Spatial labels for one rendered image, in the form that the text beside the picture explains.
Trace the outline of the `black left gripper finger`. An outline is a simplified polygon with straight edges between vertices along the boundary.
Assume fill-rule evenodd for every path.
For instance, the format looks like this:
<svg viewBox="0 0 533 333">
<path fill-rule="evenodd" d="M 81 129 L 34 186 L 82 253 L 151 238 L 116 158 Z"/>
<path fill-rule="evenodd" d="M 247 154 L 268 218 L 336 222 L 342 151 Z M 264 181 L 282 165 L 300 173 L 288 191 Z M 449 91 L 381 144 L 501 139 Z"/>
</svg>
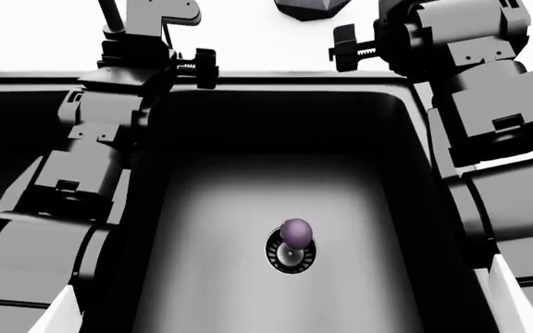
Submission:
<svg viewBox="0 0 533 333">
<path fill-rule="evenodd" d="M 197 88 L 208 90 L 216 88 L 219 76 L 217 53 L 213 49 L 196 49 L 194 65 Z"/>
</svg>

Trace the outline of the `purple eggplant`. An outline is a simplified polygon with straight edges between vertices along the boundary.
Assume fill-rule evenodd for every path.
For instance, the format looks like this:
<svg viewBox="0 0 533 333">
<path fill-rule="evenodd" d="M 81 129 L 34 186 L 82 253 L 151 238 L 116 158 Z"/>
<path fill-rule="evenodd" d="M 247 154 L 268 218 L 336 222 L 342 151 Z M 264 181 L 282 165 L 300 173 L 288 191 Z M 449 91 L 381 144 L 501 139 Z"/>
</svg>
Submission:
<svg viewBox="0 0 533 333">
<path fill-rule="evenodd" d="M 279 230 L 279 235 L 292 249 L 305 249 L 312 241 L 313 230 L 307 221 L 301 218 L 292 218 L 284 221 Z"/>
</svg>

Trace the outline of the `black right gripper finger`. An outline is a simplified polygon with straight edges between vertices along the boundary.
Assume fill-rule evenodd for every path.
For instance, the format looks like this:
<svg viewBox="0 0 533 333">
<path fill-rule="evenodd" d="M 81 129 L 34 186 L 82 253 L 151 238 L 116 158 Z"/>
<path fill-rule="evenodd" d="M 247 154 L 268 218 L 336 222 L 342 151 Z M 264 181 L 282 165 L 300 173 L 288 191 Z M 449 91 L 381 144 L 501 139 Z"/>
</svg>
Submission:
<svg viewBox="0 0 533 333">
<path fill-rule="evenodd" d="M 335 27 L 333 30 L 334 46 L 328 50 L 328 60 L 335 63 L 339 72 L 356 71 L 360 61 L 359 46 L 356 41 L 353 24 Z"/>
</svg>

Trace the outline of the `grey metal sink basin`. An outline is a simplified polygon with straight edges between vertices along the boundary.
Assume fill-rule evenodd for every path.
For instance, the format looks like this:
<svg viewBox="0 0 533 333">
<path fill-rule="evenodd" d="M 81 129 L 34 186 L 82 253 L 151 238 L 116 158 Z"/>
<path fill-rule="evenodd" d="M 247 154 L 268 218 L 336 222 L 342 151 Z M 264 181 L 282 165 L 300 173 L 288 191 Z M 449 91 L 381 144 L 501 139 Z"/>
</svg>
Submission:
<svg viewBox="0 0 533 333">
<path fill-rule="evenodd" d="M 65 139 L 77 74 L 0 74 L 0 213 Z M 453 238 L 403 80 L 176 82 L 127 159 L 79 333 L 499 333 Z M 301 218 L 301 274 L 266 258 Z"/>
</svg>

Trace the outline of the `dark faceted object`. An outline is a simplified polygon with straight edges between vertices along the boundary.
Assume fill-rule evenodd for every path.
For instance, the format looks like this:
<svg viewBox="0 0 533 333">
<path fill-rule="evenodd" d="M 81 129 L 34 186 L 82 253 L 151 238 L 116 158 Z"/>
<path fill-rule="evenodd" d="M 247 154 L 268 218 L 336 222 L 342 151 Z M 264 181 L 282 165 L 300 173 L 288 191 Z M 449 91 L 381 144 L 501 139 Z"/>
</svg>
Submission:
<svg viewBox="0 0 533 333">
<path fill-rule="evenodd" d="M 332 19 L 352 0 L 273 0 L 277 10 L 298 21 Z"/>
</svg>

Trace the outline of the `round sink drain strainer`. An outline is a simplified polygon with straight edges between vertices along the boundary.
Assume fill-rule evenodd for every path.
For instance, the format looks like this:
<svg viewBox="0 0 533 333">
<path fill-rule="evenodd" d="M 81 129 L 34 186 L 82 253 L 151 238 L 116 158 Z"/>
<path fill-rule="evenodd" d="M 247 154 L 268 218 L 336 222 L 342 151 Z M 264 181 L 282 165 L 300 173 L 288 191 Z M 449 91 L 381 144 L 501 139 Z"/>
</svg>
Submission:
<svg viewBox="0 0 533 333">
<path fill-rule="evenodd" d="M 288 246 L 280 235 L 281 227 L 270 232 L 265 244 L 266 259 L 269 264 L 283 274 L 301 274 L 316 261 L 317 247 L 314 239 L 308 246 L 297 250 Z"/>
</svg>

